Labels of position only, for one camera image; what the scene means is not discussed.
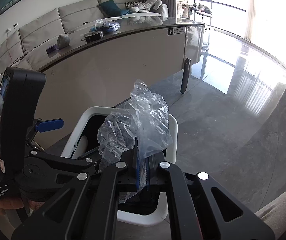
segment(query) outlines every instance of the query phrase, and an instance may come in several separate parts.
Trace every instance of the table leg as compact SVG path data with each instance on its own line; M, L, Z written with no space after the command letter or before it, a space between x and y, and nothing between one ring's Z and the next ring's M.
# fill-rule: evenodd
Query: table leg
M183 70L182 85L181 85L182 94L184 94L184 92L186 91L188 78L191 72L191 60L189 58L185 60L183 69L184 70Z

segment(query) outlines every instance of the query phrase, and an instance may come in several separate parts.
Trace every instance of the gray sofa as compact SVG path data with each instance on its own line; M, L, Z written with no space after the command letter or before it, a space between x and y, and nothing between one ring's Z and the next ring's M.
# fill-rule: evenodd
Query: gray sofa
M46 43L60 34L71 33L82 27L86 22L92 23L99 18L108 17L99 6L100 3L105 1L108 0L83 0L65 5L42 15L16 30L8 37L7 41L0 45L0 73L3 73L6 67L16 59L23 58L22 61L24 61L25 57L23 56L42 43ZM114 0L120 9L125 9L124 3L129 1L135 0ZM167 5L162 4L158 10L153 10L153 13L167 17ZM32 69L27 60L24 64L20 64L20 67Z

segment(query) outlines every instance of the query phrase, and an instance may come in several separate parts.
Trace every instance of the clear plastic bag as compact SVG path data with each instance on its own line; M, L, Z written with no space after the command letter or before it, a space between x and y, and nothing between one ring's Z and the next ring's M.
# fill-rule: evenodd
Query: clear plastic bag
M168 106L163 97L151 93L144 82L137 80L131 99L123 108L111 112L99 128L97 139L102 155L99 171L119 161L124 151L134 148L135 137L138 139L139 188L135 193L121 194L120 203L146 185L145 158L163 151L172 143L168 115Z
M106 19L97 19L91 31L103 31L104 33L115 32L121 27L118 22L109 22Z

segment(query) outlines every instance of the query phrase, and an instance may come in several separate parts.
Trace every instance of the sticker label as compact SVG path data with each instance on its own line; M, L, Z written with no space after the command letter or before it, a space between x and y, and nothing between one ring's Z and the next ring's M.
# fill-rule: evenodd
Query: sticker label
M0 182L0 199L15 196L17 193L19 189L12 179Z
M178 33L185 33L185 27L176 27L167 29L167 35L173 35Z

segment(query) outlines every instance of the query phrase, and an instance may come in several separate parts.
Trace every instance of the electrical cable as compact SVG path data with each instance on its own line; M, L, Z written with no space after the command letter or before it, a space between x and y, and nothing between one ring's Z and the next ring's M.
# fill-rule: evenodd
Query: electrical cable
M11 67L11 66L13 66L15 63L21 61L29 52L30 52L30 51L28 51L28 49L24 49L24 51L23 51L23 56L22 56L22 57L18 57L16 60L14 60L14 62L12 62L12 63L9 65L9 67Z
M6 30L6 49L7 49L7 51L8 51L8 52L9 52L9 54L10 54L11 62L13 62L13 59L12 59L11 53L10 53L10 51L9 51L9 48L7 47L7 39L8 39L8 37L9 37L9 32Z

